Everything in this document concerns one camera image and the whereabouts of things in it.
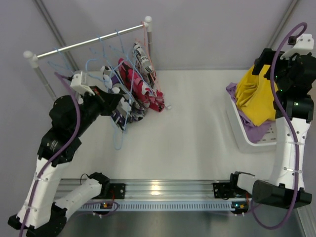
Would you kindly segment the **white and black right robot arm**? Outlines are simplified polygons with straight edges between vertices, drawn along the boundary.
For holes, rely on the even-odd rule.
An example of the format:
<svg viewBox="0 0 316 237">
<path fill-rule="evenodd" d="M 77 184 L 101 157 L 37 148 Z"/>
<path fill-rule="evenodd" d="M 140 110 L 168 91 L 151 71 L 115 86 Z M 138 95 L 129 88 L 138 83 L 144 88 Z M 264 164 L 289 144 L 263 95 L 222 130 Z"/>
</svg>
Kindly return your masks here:
<svg viewBox="0 0 316 237">
<path fill-rule="evenodd" d="M 250 73 L 273 83 L 268 90 L 276 125 L 274 166 L 268 180 L 245 172 L 232 173 L 229 182 L 213 185 L 214 195 L 223 200 L 250 197 L 258 204 L 284 209 L 309 205 L 312 195 L 305 191 L 302 166 L 313 120 L 314 102 L 309 91 L 316 79 L 316 59 L 308 48 L 266 48 Z"/>
</svg>

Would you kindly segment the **yellow trousers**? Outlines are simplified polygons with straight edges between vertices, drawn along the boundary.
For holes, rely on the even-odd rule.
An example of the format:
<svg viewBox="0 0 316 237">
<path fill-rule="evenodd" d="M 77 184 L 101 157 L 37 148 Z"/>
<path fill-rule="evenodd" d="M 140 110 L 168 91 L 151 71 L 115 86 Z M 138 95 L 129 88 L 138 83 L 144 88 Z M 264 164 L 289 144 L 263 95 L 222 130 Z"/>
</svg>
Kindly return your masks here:
<svg viewBox="0 0 316 237">
<path fill-rule="evenodd" d="M 236 106 L 255 126 L 261 126 L 275 121 L 276 115 L 270 80 L 264 78 L 270 66 L 264 65 L 258 75 L 252 74 L 253 69 L 251 67 L 237 84 Z"/>
</svg>

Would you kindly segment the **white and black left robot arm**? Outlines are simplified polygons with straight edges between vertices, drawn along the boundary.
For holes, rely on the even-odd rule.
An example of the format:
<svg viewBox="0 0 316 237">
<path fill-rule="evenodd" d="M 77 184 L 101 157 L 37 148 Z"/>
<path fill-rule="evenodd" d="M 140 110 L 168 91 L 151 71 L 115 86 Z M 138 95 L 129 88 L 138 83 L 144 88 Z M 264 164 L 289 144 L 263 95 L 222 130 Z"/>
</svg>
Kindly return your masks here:
<svg viewBox="0 0 316 237">
<path fill-rule="evenodd" d="M 94 172 L 68 195 L 54 199 L 64 171 L 81 146 L 80 137 L 99 116 L 110 116 L 122 98 L 97 86 L 91 90 L 83 94 L 81 104 L 73 93 L 59 97 L 49 112 L 52 127 L 41 139 L 30 190 L 23 207 L 8 220 L 20 236 L 56 237 L 85 203 L 109 192 L 109 178 Z"/>
</svg>

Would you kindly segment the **purple trousers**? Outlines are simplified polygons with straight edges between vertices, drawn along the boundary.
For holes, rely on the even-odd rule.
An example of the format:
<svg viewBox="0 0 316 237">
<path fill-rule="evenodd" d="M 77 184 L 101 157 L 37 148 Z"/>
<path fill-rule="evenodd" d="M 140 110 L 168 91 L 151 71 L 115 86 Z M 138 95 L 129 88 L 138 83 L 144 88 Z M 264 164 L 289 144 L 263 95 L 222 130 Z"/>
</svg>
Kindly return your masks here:
<svg viewBox="0 0 316 237">
<path fill-rule="evenodd" d="M 231 82 L 226 86 L 226 92 L 229 94 L 226 111 L 228 112 L 230 122 L 233 121 L 235 123 L 233 129 L 239 130 L 239 132 L 234 133 L 234 135 L 237 135 L 237 141 L 241 139 L 245 142 L 245 137 L 247 137 L 249 142 L 254 144 L 258 143 L 264 138 L 274 122 L 266 120 L 261 125 L 255 125 L 243 111 L 237 108 L 237 98 L 235 96 L 236 90 L 236 83 Z"/>
</svg>

